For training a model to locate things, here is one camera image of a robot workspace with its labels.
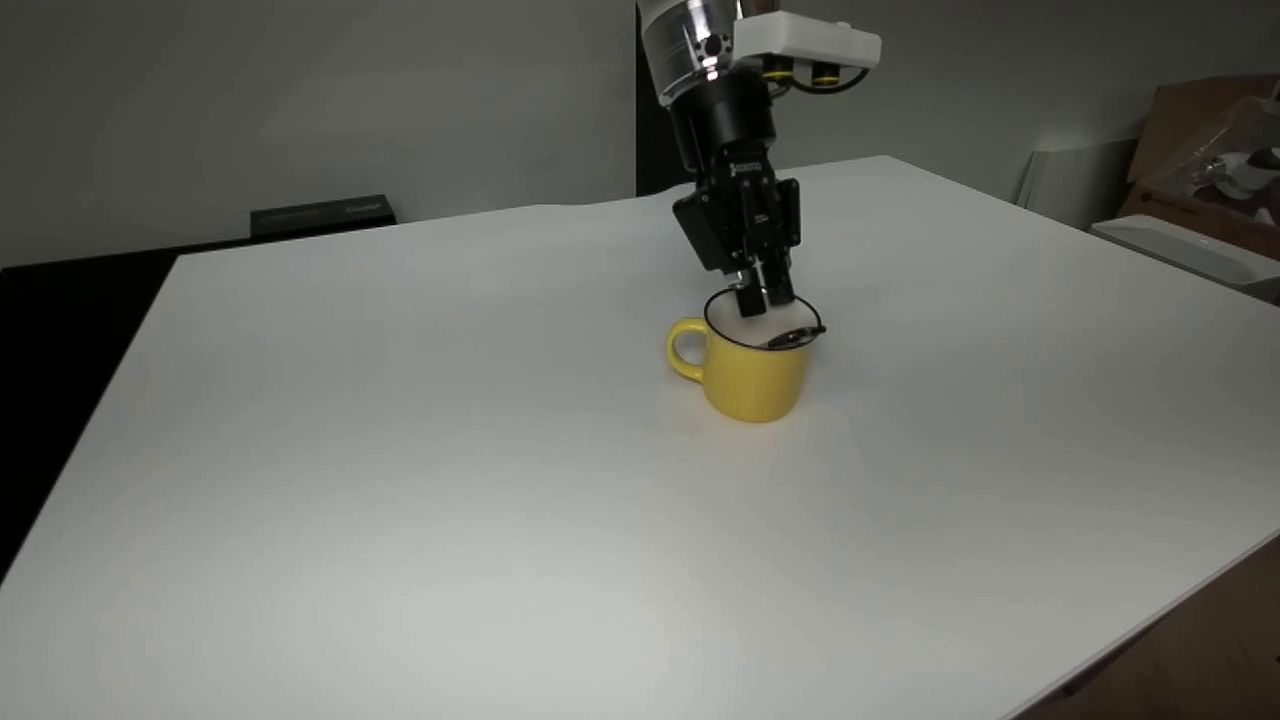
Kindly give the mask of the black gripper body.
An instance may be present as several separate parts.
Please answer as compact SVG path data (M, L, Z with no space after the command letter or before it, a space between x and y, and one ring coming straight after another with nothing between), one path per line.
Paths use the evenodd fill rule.
M779 264L801 246L801 183L779 182L771 97L761 78L718 78L670 103L676 148L693 192L676 204L696 255L712 274Z

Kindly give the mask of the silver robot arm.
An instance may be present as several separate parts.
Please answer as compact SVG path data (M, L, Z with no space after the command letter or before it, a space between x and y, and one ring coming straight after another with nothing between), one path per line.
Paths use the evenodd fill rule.
M638 0L638 50L693 192L670 204L693 252L744 316L797 302L801 183L779 182L769 82L730 62L736 0Z

